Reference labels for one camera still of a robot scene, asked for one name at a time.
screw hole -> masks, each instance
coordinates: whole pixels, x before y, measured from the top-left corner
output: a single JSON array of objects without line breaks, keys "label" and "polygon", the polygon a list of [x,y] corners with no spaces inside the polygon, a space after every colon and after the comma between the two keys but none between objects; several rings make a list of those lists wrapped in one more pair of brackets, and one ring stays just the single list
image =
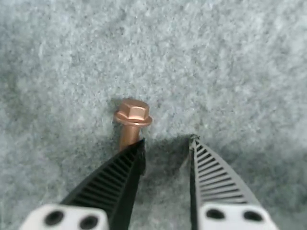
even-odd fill
[{"label": "screw hole", "polygon": [[53,211],[46,216],[45,223],[48,226],[54,226],[59,224],[62,221],[63,217],[64,213],[62,211]]},{"label": "screw hole", "polygon": [[81,221],[80,227],[83,230],[90,230],[90,229],[93,229],[94,227],[96,227],[97,223],[98,223],[97,217],[87,216]]},{"label": "screw hole", "polygon": [[246,220],[252,220],[252,221],[257,221],[257,222],[263,221],[262,216],[254,211],[247,211],[244,213],[243,216],[244,216],[244,219]]},{"label": "screw hole", "polygon": [[217,209],[208,210],[207,217],[212,218],[212,219],[225,219],[224,213]]}]

copper bolt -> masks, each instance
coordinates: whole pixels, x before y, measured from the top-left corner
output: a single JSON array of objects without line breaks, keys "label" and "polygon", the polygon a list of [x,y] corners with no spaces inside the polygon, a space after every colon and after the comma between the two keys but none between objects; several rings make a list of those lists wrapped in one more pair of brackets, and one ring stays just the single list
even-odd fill
[{"label": "copper bolt", "polygon": [[149,106],[145,102],[124,99],[114,114],[116,121],[122,123],[119,151],[139,141],[140,128],[149,126],[153,119],[149,116]]}]

bolt head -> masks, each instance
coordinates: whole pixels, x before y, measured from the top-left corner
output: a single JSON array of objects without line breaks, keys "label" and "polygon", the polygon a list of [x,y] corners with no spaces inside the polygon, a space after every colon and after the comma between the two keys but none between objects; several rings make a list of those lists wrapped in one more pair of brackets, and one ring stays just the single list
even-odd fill
[{"label": "bolt head", "polygon": [[135,99],[124,99],[115,118],[126,125],[147,126],[152,122],[148,104]]}]

gray carpet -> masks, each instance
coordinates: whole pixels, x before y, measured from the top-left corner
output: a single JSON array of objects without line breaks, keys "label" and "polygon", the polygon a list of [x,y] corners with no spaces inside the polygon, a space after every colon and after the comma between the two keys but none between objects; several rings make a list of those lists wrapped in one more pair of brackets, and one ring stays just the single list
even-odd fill
[{"label": "gray carpet", "polygon": [[117,151],[126,97],[154,119],[130,229],[189,229],[192,133],[281,230],[307,229],[306,15],[304,0],[1,0],[2,229]]}]

